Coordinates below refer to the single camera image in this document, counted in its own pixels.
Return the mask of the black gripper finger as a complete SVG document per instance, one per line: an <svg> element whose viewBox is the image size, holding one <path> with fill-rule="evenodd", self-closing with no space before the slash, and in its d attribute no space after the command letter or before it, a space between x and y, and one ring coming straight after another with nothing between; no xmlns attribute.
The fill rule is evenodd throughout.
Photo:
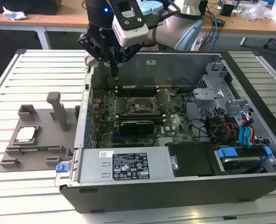
<svg viewBox="0 0 276 224"><path fill-rule="evenodd" d="M100 32L96 37L98 41L86 32L79 38L78 44L98 62L103 62L108 66L111 76L116 77L116 61L113 56L114 51L110 50L108 37L104 32Z"/></svg>
<svg viewBox="0 0 276 224"><path fill-rule="evenodd" d="M115 48L115 76L118 76L119 67L123 62L128 62L138 51L144 47L144 43L135 44L133 46Z"/></svg>

